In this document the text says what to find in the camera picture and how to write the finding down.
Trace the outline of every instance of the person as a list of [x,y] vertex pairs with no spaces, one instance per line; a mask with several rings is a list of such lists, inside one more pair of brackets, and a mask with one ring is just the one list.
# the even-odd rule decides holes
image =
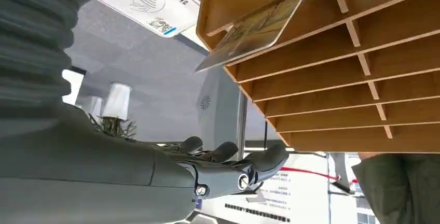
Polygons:
[[440,219],[440,155],[359,153],[353,171],[381,224]]
[[191,154],[197,138],[194,147],[127,141],[64,104],[64,49],[88,1],[0,0],[2,224],[176,222],[198,199],[242,193],[281,169],[282,146],[223,162],[229,144]]

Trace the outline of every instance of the wooden cubby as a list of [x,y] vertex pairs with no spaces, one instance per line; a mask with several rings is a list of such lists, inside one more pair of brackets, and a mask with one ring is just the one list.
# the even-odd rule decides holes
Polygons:
[[[274,0],[202,0],[197,34]],[[303,0],[270,48],[224,66],[298,151],[440,152],[440,0]]]

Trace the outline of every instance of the gray carpet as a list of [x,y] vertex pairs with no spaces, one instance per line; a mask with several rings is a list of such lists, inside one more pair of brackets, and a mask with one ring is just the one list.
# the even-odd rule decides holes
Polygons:
[[[207,52],[185,37],[162,38],[98,1],[85,5],[66,50],[74,66],[87,71],[78,104],[89,95],[106,99],[111,82],[133,88],[129,116],[136,139],[181,141],[198,135],[196,101],[205,73],[194,69]],[[246,139],[263,139],[264,119],[250,105]],[[273,130],[269,139],[276,139]]]

